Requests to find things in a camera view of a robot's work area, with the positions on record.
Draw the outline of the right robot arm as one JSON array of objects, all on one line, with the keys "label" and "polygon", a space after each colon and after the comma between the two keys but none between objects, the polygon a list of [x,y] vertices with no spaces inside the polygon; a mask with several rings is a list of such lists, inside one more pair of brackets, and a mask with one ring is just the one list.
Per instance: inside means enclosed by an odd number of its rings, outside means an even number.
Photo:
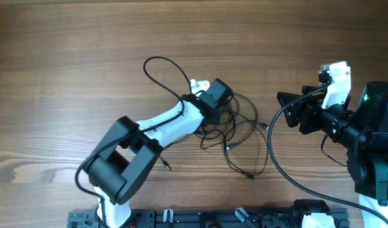
[{"label": "right robot arm", "polygon": [[359,195],[365,227],[388,227],[388,82],[367,83],[356,111],[348,100],[327,106],[329,88],[305,86],[302,94],[279,92],[289,127],[323,131],[347,150],[346,167]]}]

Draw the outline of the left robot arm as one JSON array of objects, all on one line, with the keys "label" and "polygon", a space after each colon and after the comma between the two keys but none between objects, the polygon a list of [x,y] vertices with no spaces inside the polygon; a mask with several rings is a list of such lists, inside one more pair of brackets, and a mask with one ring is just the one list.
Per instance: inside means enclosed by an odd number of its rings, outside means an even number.
[{"label": "left robot arm", "polygon": [[103,198],[99,217],[108,227],[122,227],[131,216],[130,199],[138,192],[162,151],[176,139],[219,122],[219,110],[233,91],[216,79],[204,90],[185,94],[166,112],[137,122],[113,123],[81,169]]}]

